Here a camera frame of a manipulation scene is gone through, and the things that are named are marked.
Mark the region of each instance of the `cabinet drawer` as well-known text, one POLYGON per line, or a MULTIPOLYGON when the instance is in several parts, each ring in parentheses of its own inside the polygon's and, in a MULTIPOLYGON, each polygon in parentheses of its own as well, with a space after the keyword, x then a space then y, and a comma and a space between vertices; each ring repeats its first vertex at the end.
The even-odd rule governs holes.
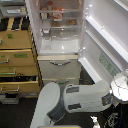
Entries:
POLYGON ((14 77, 14 76, 36 76, 38 75, 37 67, 0 67, 0 77, 14 77))
POLYGON ((77 60, 38 61, 42 78, 79 78, 80 63, 77 60))
POLYGON ((0 67, 27 65, 34 65, 34 59, 31 49, 0 51, 0 67))
POLYGON ((38 79, 26 82, 0 82, 0 93, 39 92, 38 79))
POLYGON ((79 85, 79 78, 77 79, 53 79, 53 80, 43 80, 44 85, 50 83, 50 82, 55 82, 59 84, 59 86, 66 86, 68 84, 74 84, 74 85, 79 85))
POLYGON ((0 49, 31 48, 28 31, 2 31, 0 32, 0 49))

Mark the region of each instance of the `wooden cabinet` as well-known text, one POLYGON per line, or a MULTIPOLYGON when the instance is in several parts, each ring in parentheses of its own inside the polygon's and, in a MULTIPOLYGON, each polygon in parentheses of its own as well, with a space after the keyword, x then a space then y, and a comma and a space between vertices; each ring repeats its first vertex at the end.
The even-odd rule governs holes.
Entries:
POLYGON ((0 31, 0 94, 38 96, 42 82, 35 51, 30 29, 0 31))
POLYGON ((31 48, 28 31, 1 31, 0 49, 24 49, 31 48))

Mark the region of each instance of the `refrigerator door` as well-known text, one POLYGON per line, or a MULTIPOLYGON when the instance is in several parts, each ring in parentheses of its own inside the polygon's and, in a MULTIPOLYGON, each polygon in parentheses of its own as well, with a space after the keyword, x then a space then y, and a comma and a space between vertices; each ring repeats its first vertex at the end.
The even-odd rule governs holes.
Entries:
POLYGON ((86 0, 78 61, 94 82, 128 69, 128 6, 119 0, 86 0))

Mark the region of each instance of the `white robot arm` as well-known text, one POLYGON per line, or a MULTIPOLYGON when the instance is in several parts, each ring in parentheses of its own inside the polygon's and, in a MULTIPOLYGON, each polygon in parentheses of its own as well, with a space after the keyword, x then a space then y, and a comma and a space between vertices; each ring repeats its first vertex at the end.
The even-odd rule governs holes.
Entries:
POLYGON ((111 85, 104 80, 94 85, 69 84, 61 88, 53 82, 45 85, 40 92, 30 128, 53 126, 64 116, 65 110, 69 113, 100 112, 109 108, 112 104, 110 86, 118 102, 127 102, 128 70, 117 74, 111 85))

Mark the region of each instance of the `refrigerator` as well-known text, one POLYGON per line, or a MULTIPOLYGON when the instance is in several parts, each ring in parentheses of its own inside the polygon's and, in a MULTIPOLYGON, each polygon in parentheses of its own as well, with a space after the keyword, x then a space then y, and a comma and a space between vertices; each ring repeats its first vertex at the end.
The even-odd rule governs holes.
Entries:
POLYGON ((70 84, 79 84, 83 66, 94 83, 110 84, 128 69, 127 0, 25 2, 43 81, 65 79, 66 84, 66 79, 77 79, 70 84))

